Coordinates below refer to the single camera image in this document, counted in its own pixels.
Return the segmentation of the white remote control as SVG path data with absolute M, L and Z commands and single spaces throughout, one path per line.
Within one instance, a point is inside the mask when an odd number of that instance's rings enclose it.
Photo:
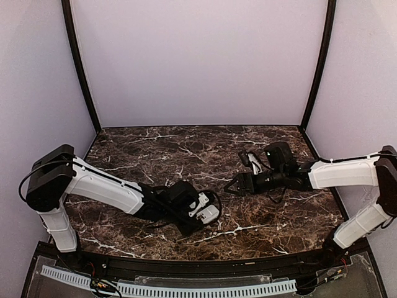
M 209 224 L 210 222 L 216 220 L 219 214 L 220 211 L 214 205 L 209 205 L 208 207 L 197 212 L 196 219 L 201 220 L 203 224 Z

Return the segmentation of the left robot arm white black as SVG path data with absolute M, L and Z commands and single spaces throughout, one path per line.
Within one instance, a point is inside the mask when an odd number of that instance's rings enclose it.
M 37 160 L 22 182 L 28 186 L 26 192 L 19 193 L 20 198 L 41 216 L 61 253 L 75 252 L 79 244 L 64 207 L 68 194 L 101 202 L 139 219 L 169 221 L 183 235 L 200 230 L 212 216 L 209 198 L 190 183 L 179 181 L 167 187 L 122 180 L 87 164 L 68 144 Z

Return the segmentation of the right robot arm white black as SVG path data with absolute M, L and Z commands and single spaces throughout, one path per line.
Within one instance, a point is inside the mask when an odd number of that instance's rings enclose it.
M 384 146 L 366 156 L 340 160 L 317 160 L 299 164 L 286 142 L 266 146 L 268 165 L 252 151 L 241 151 L 239 157 L 251 172 L 238 173 L 224 191 L 237 196 L 270 193 L 281 188 L 312 191 L 342 186 L 379 188 L 377 200 L 340 224 L 331 235 L 329 246 L 346 250 L 383 223 L 396 218 L 396 150 Z

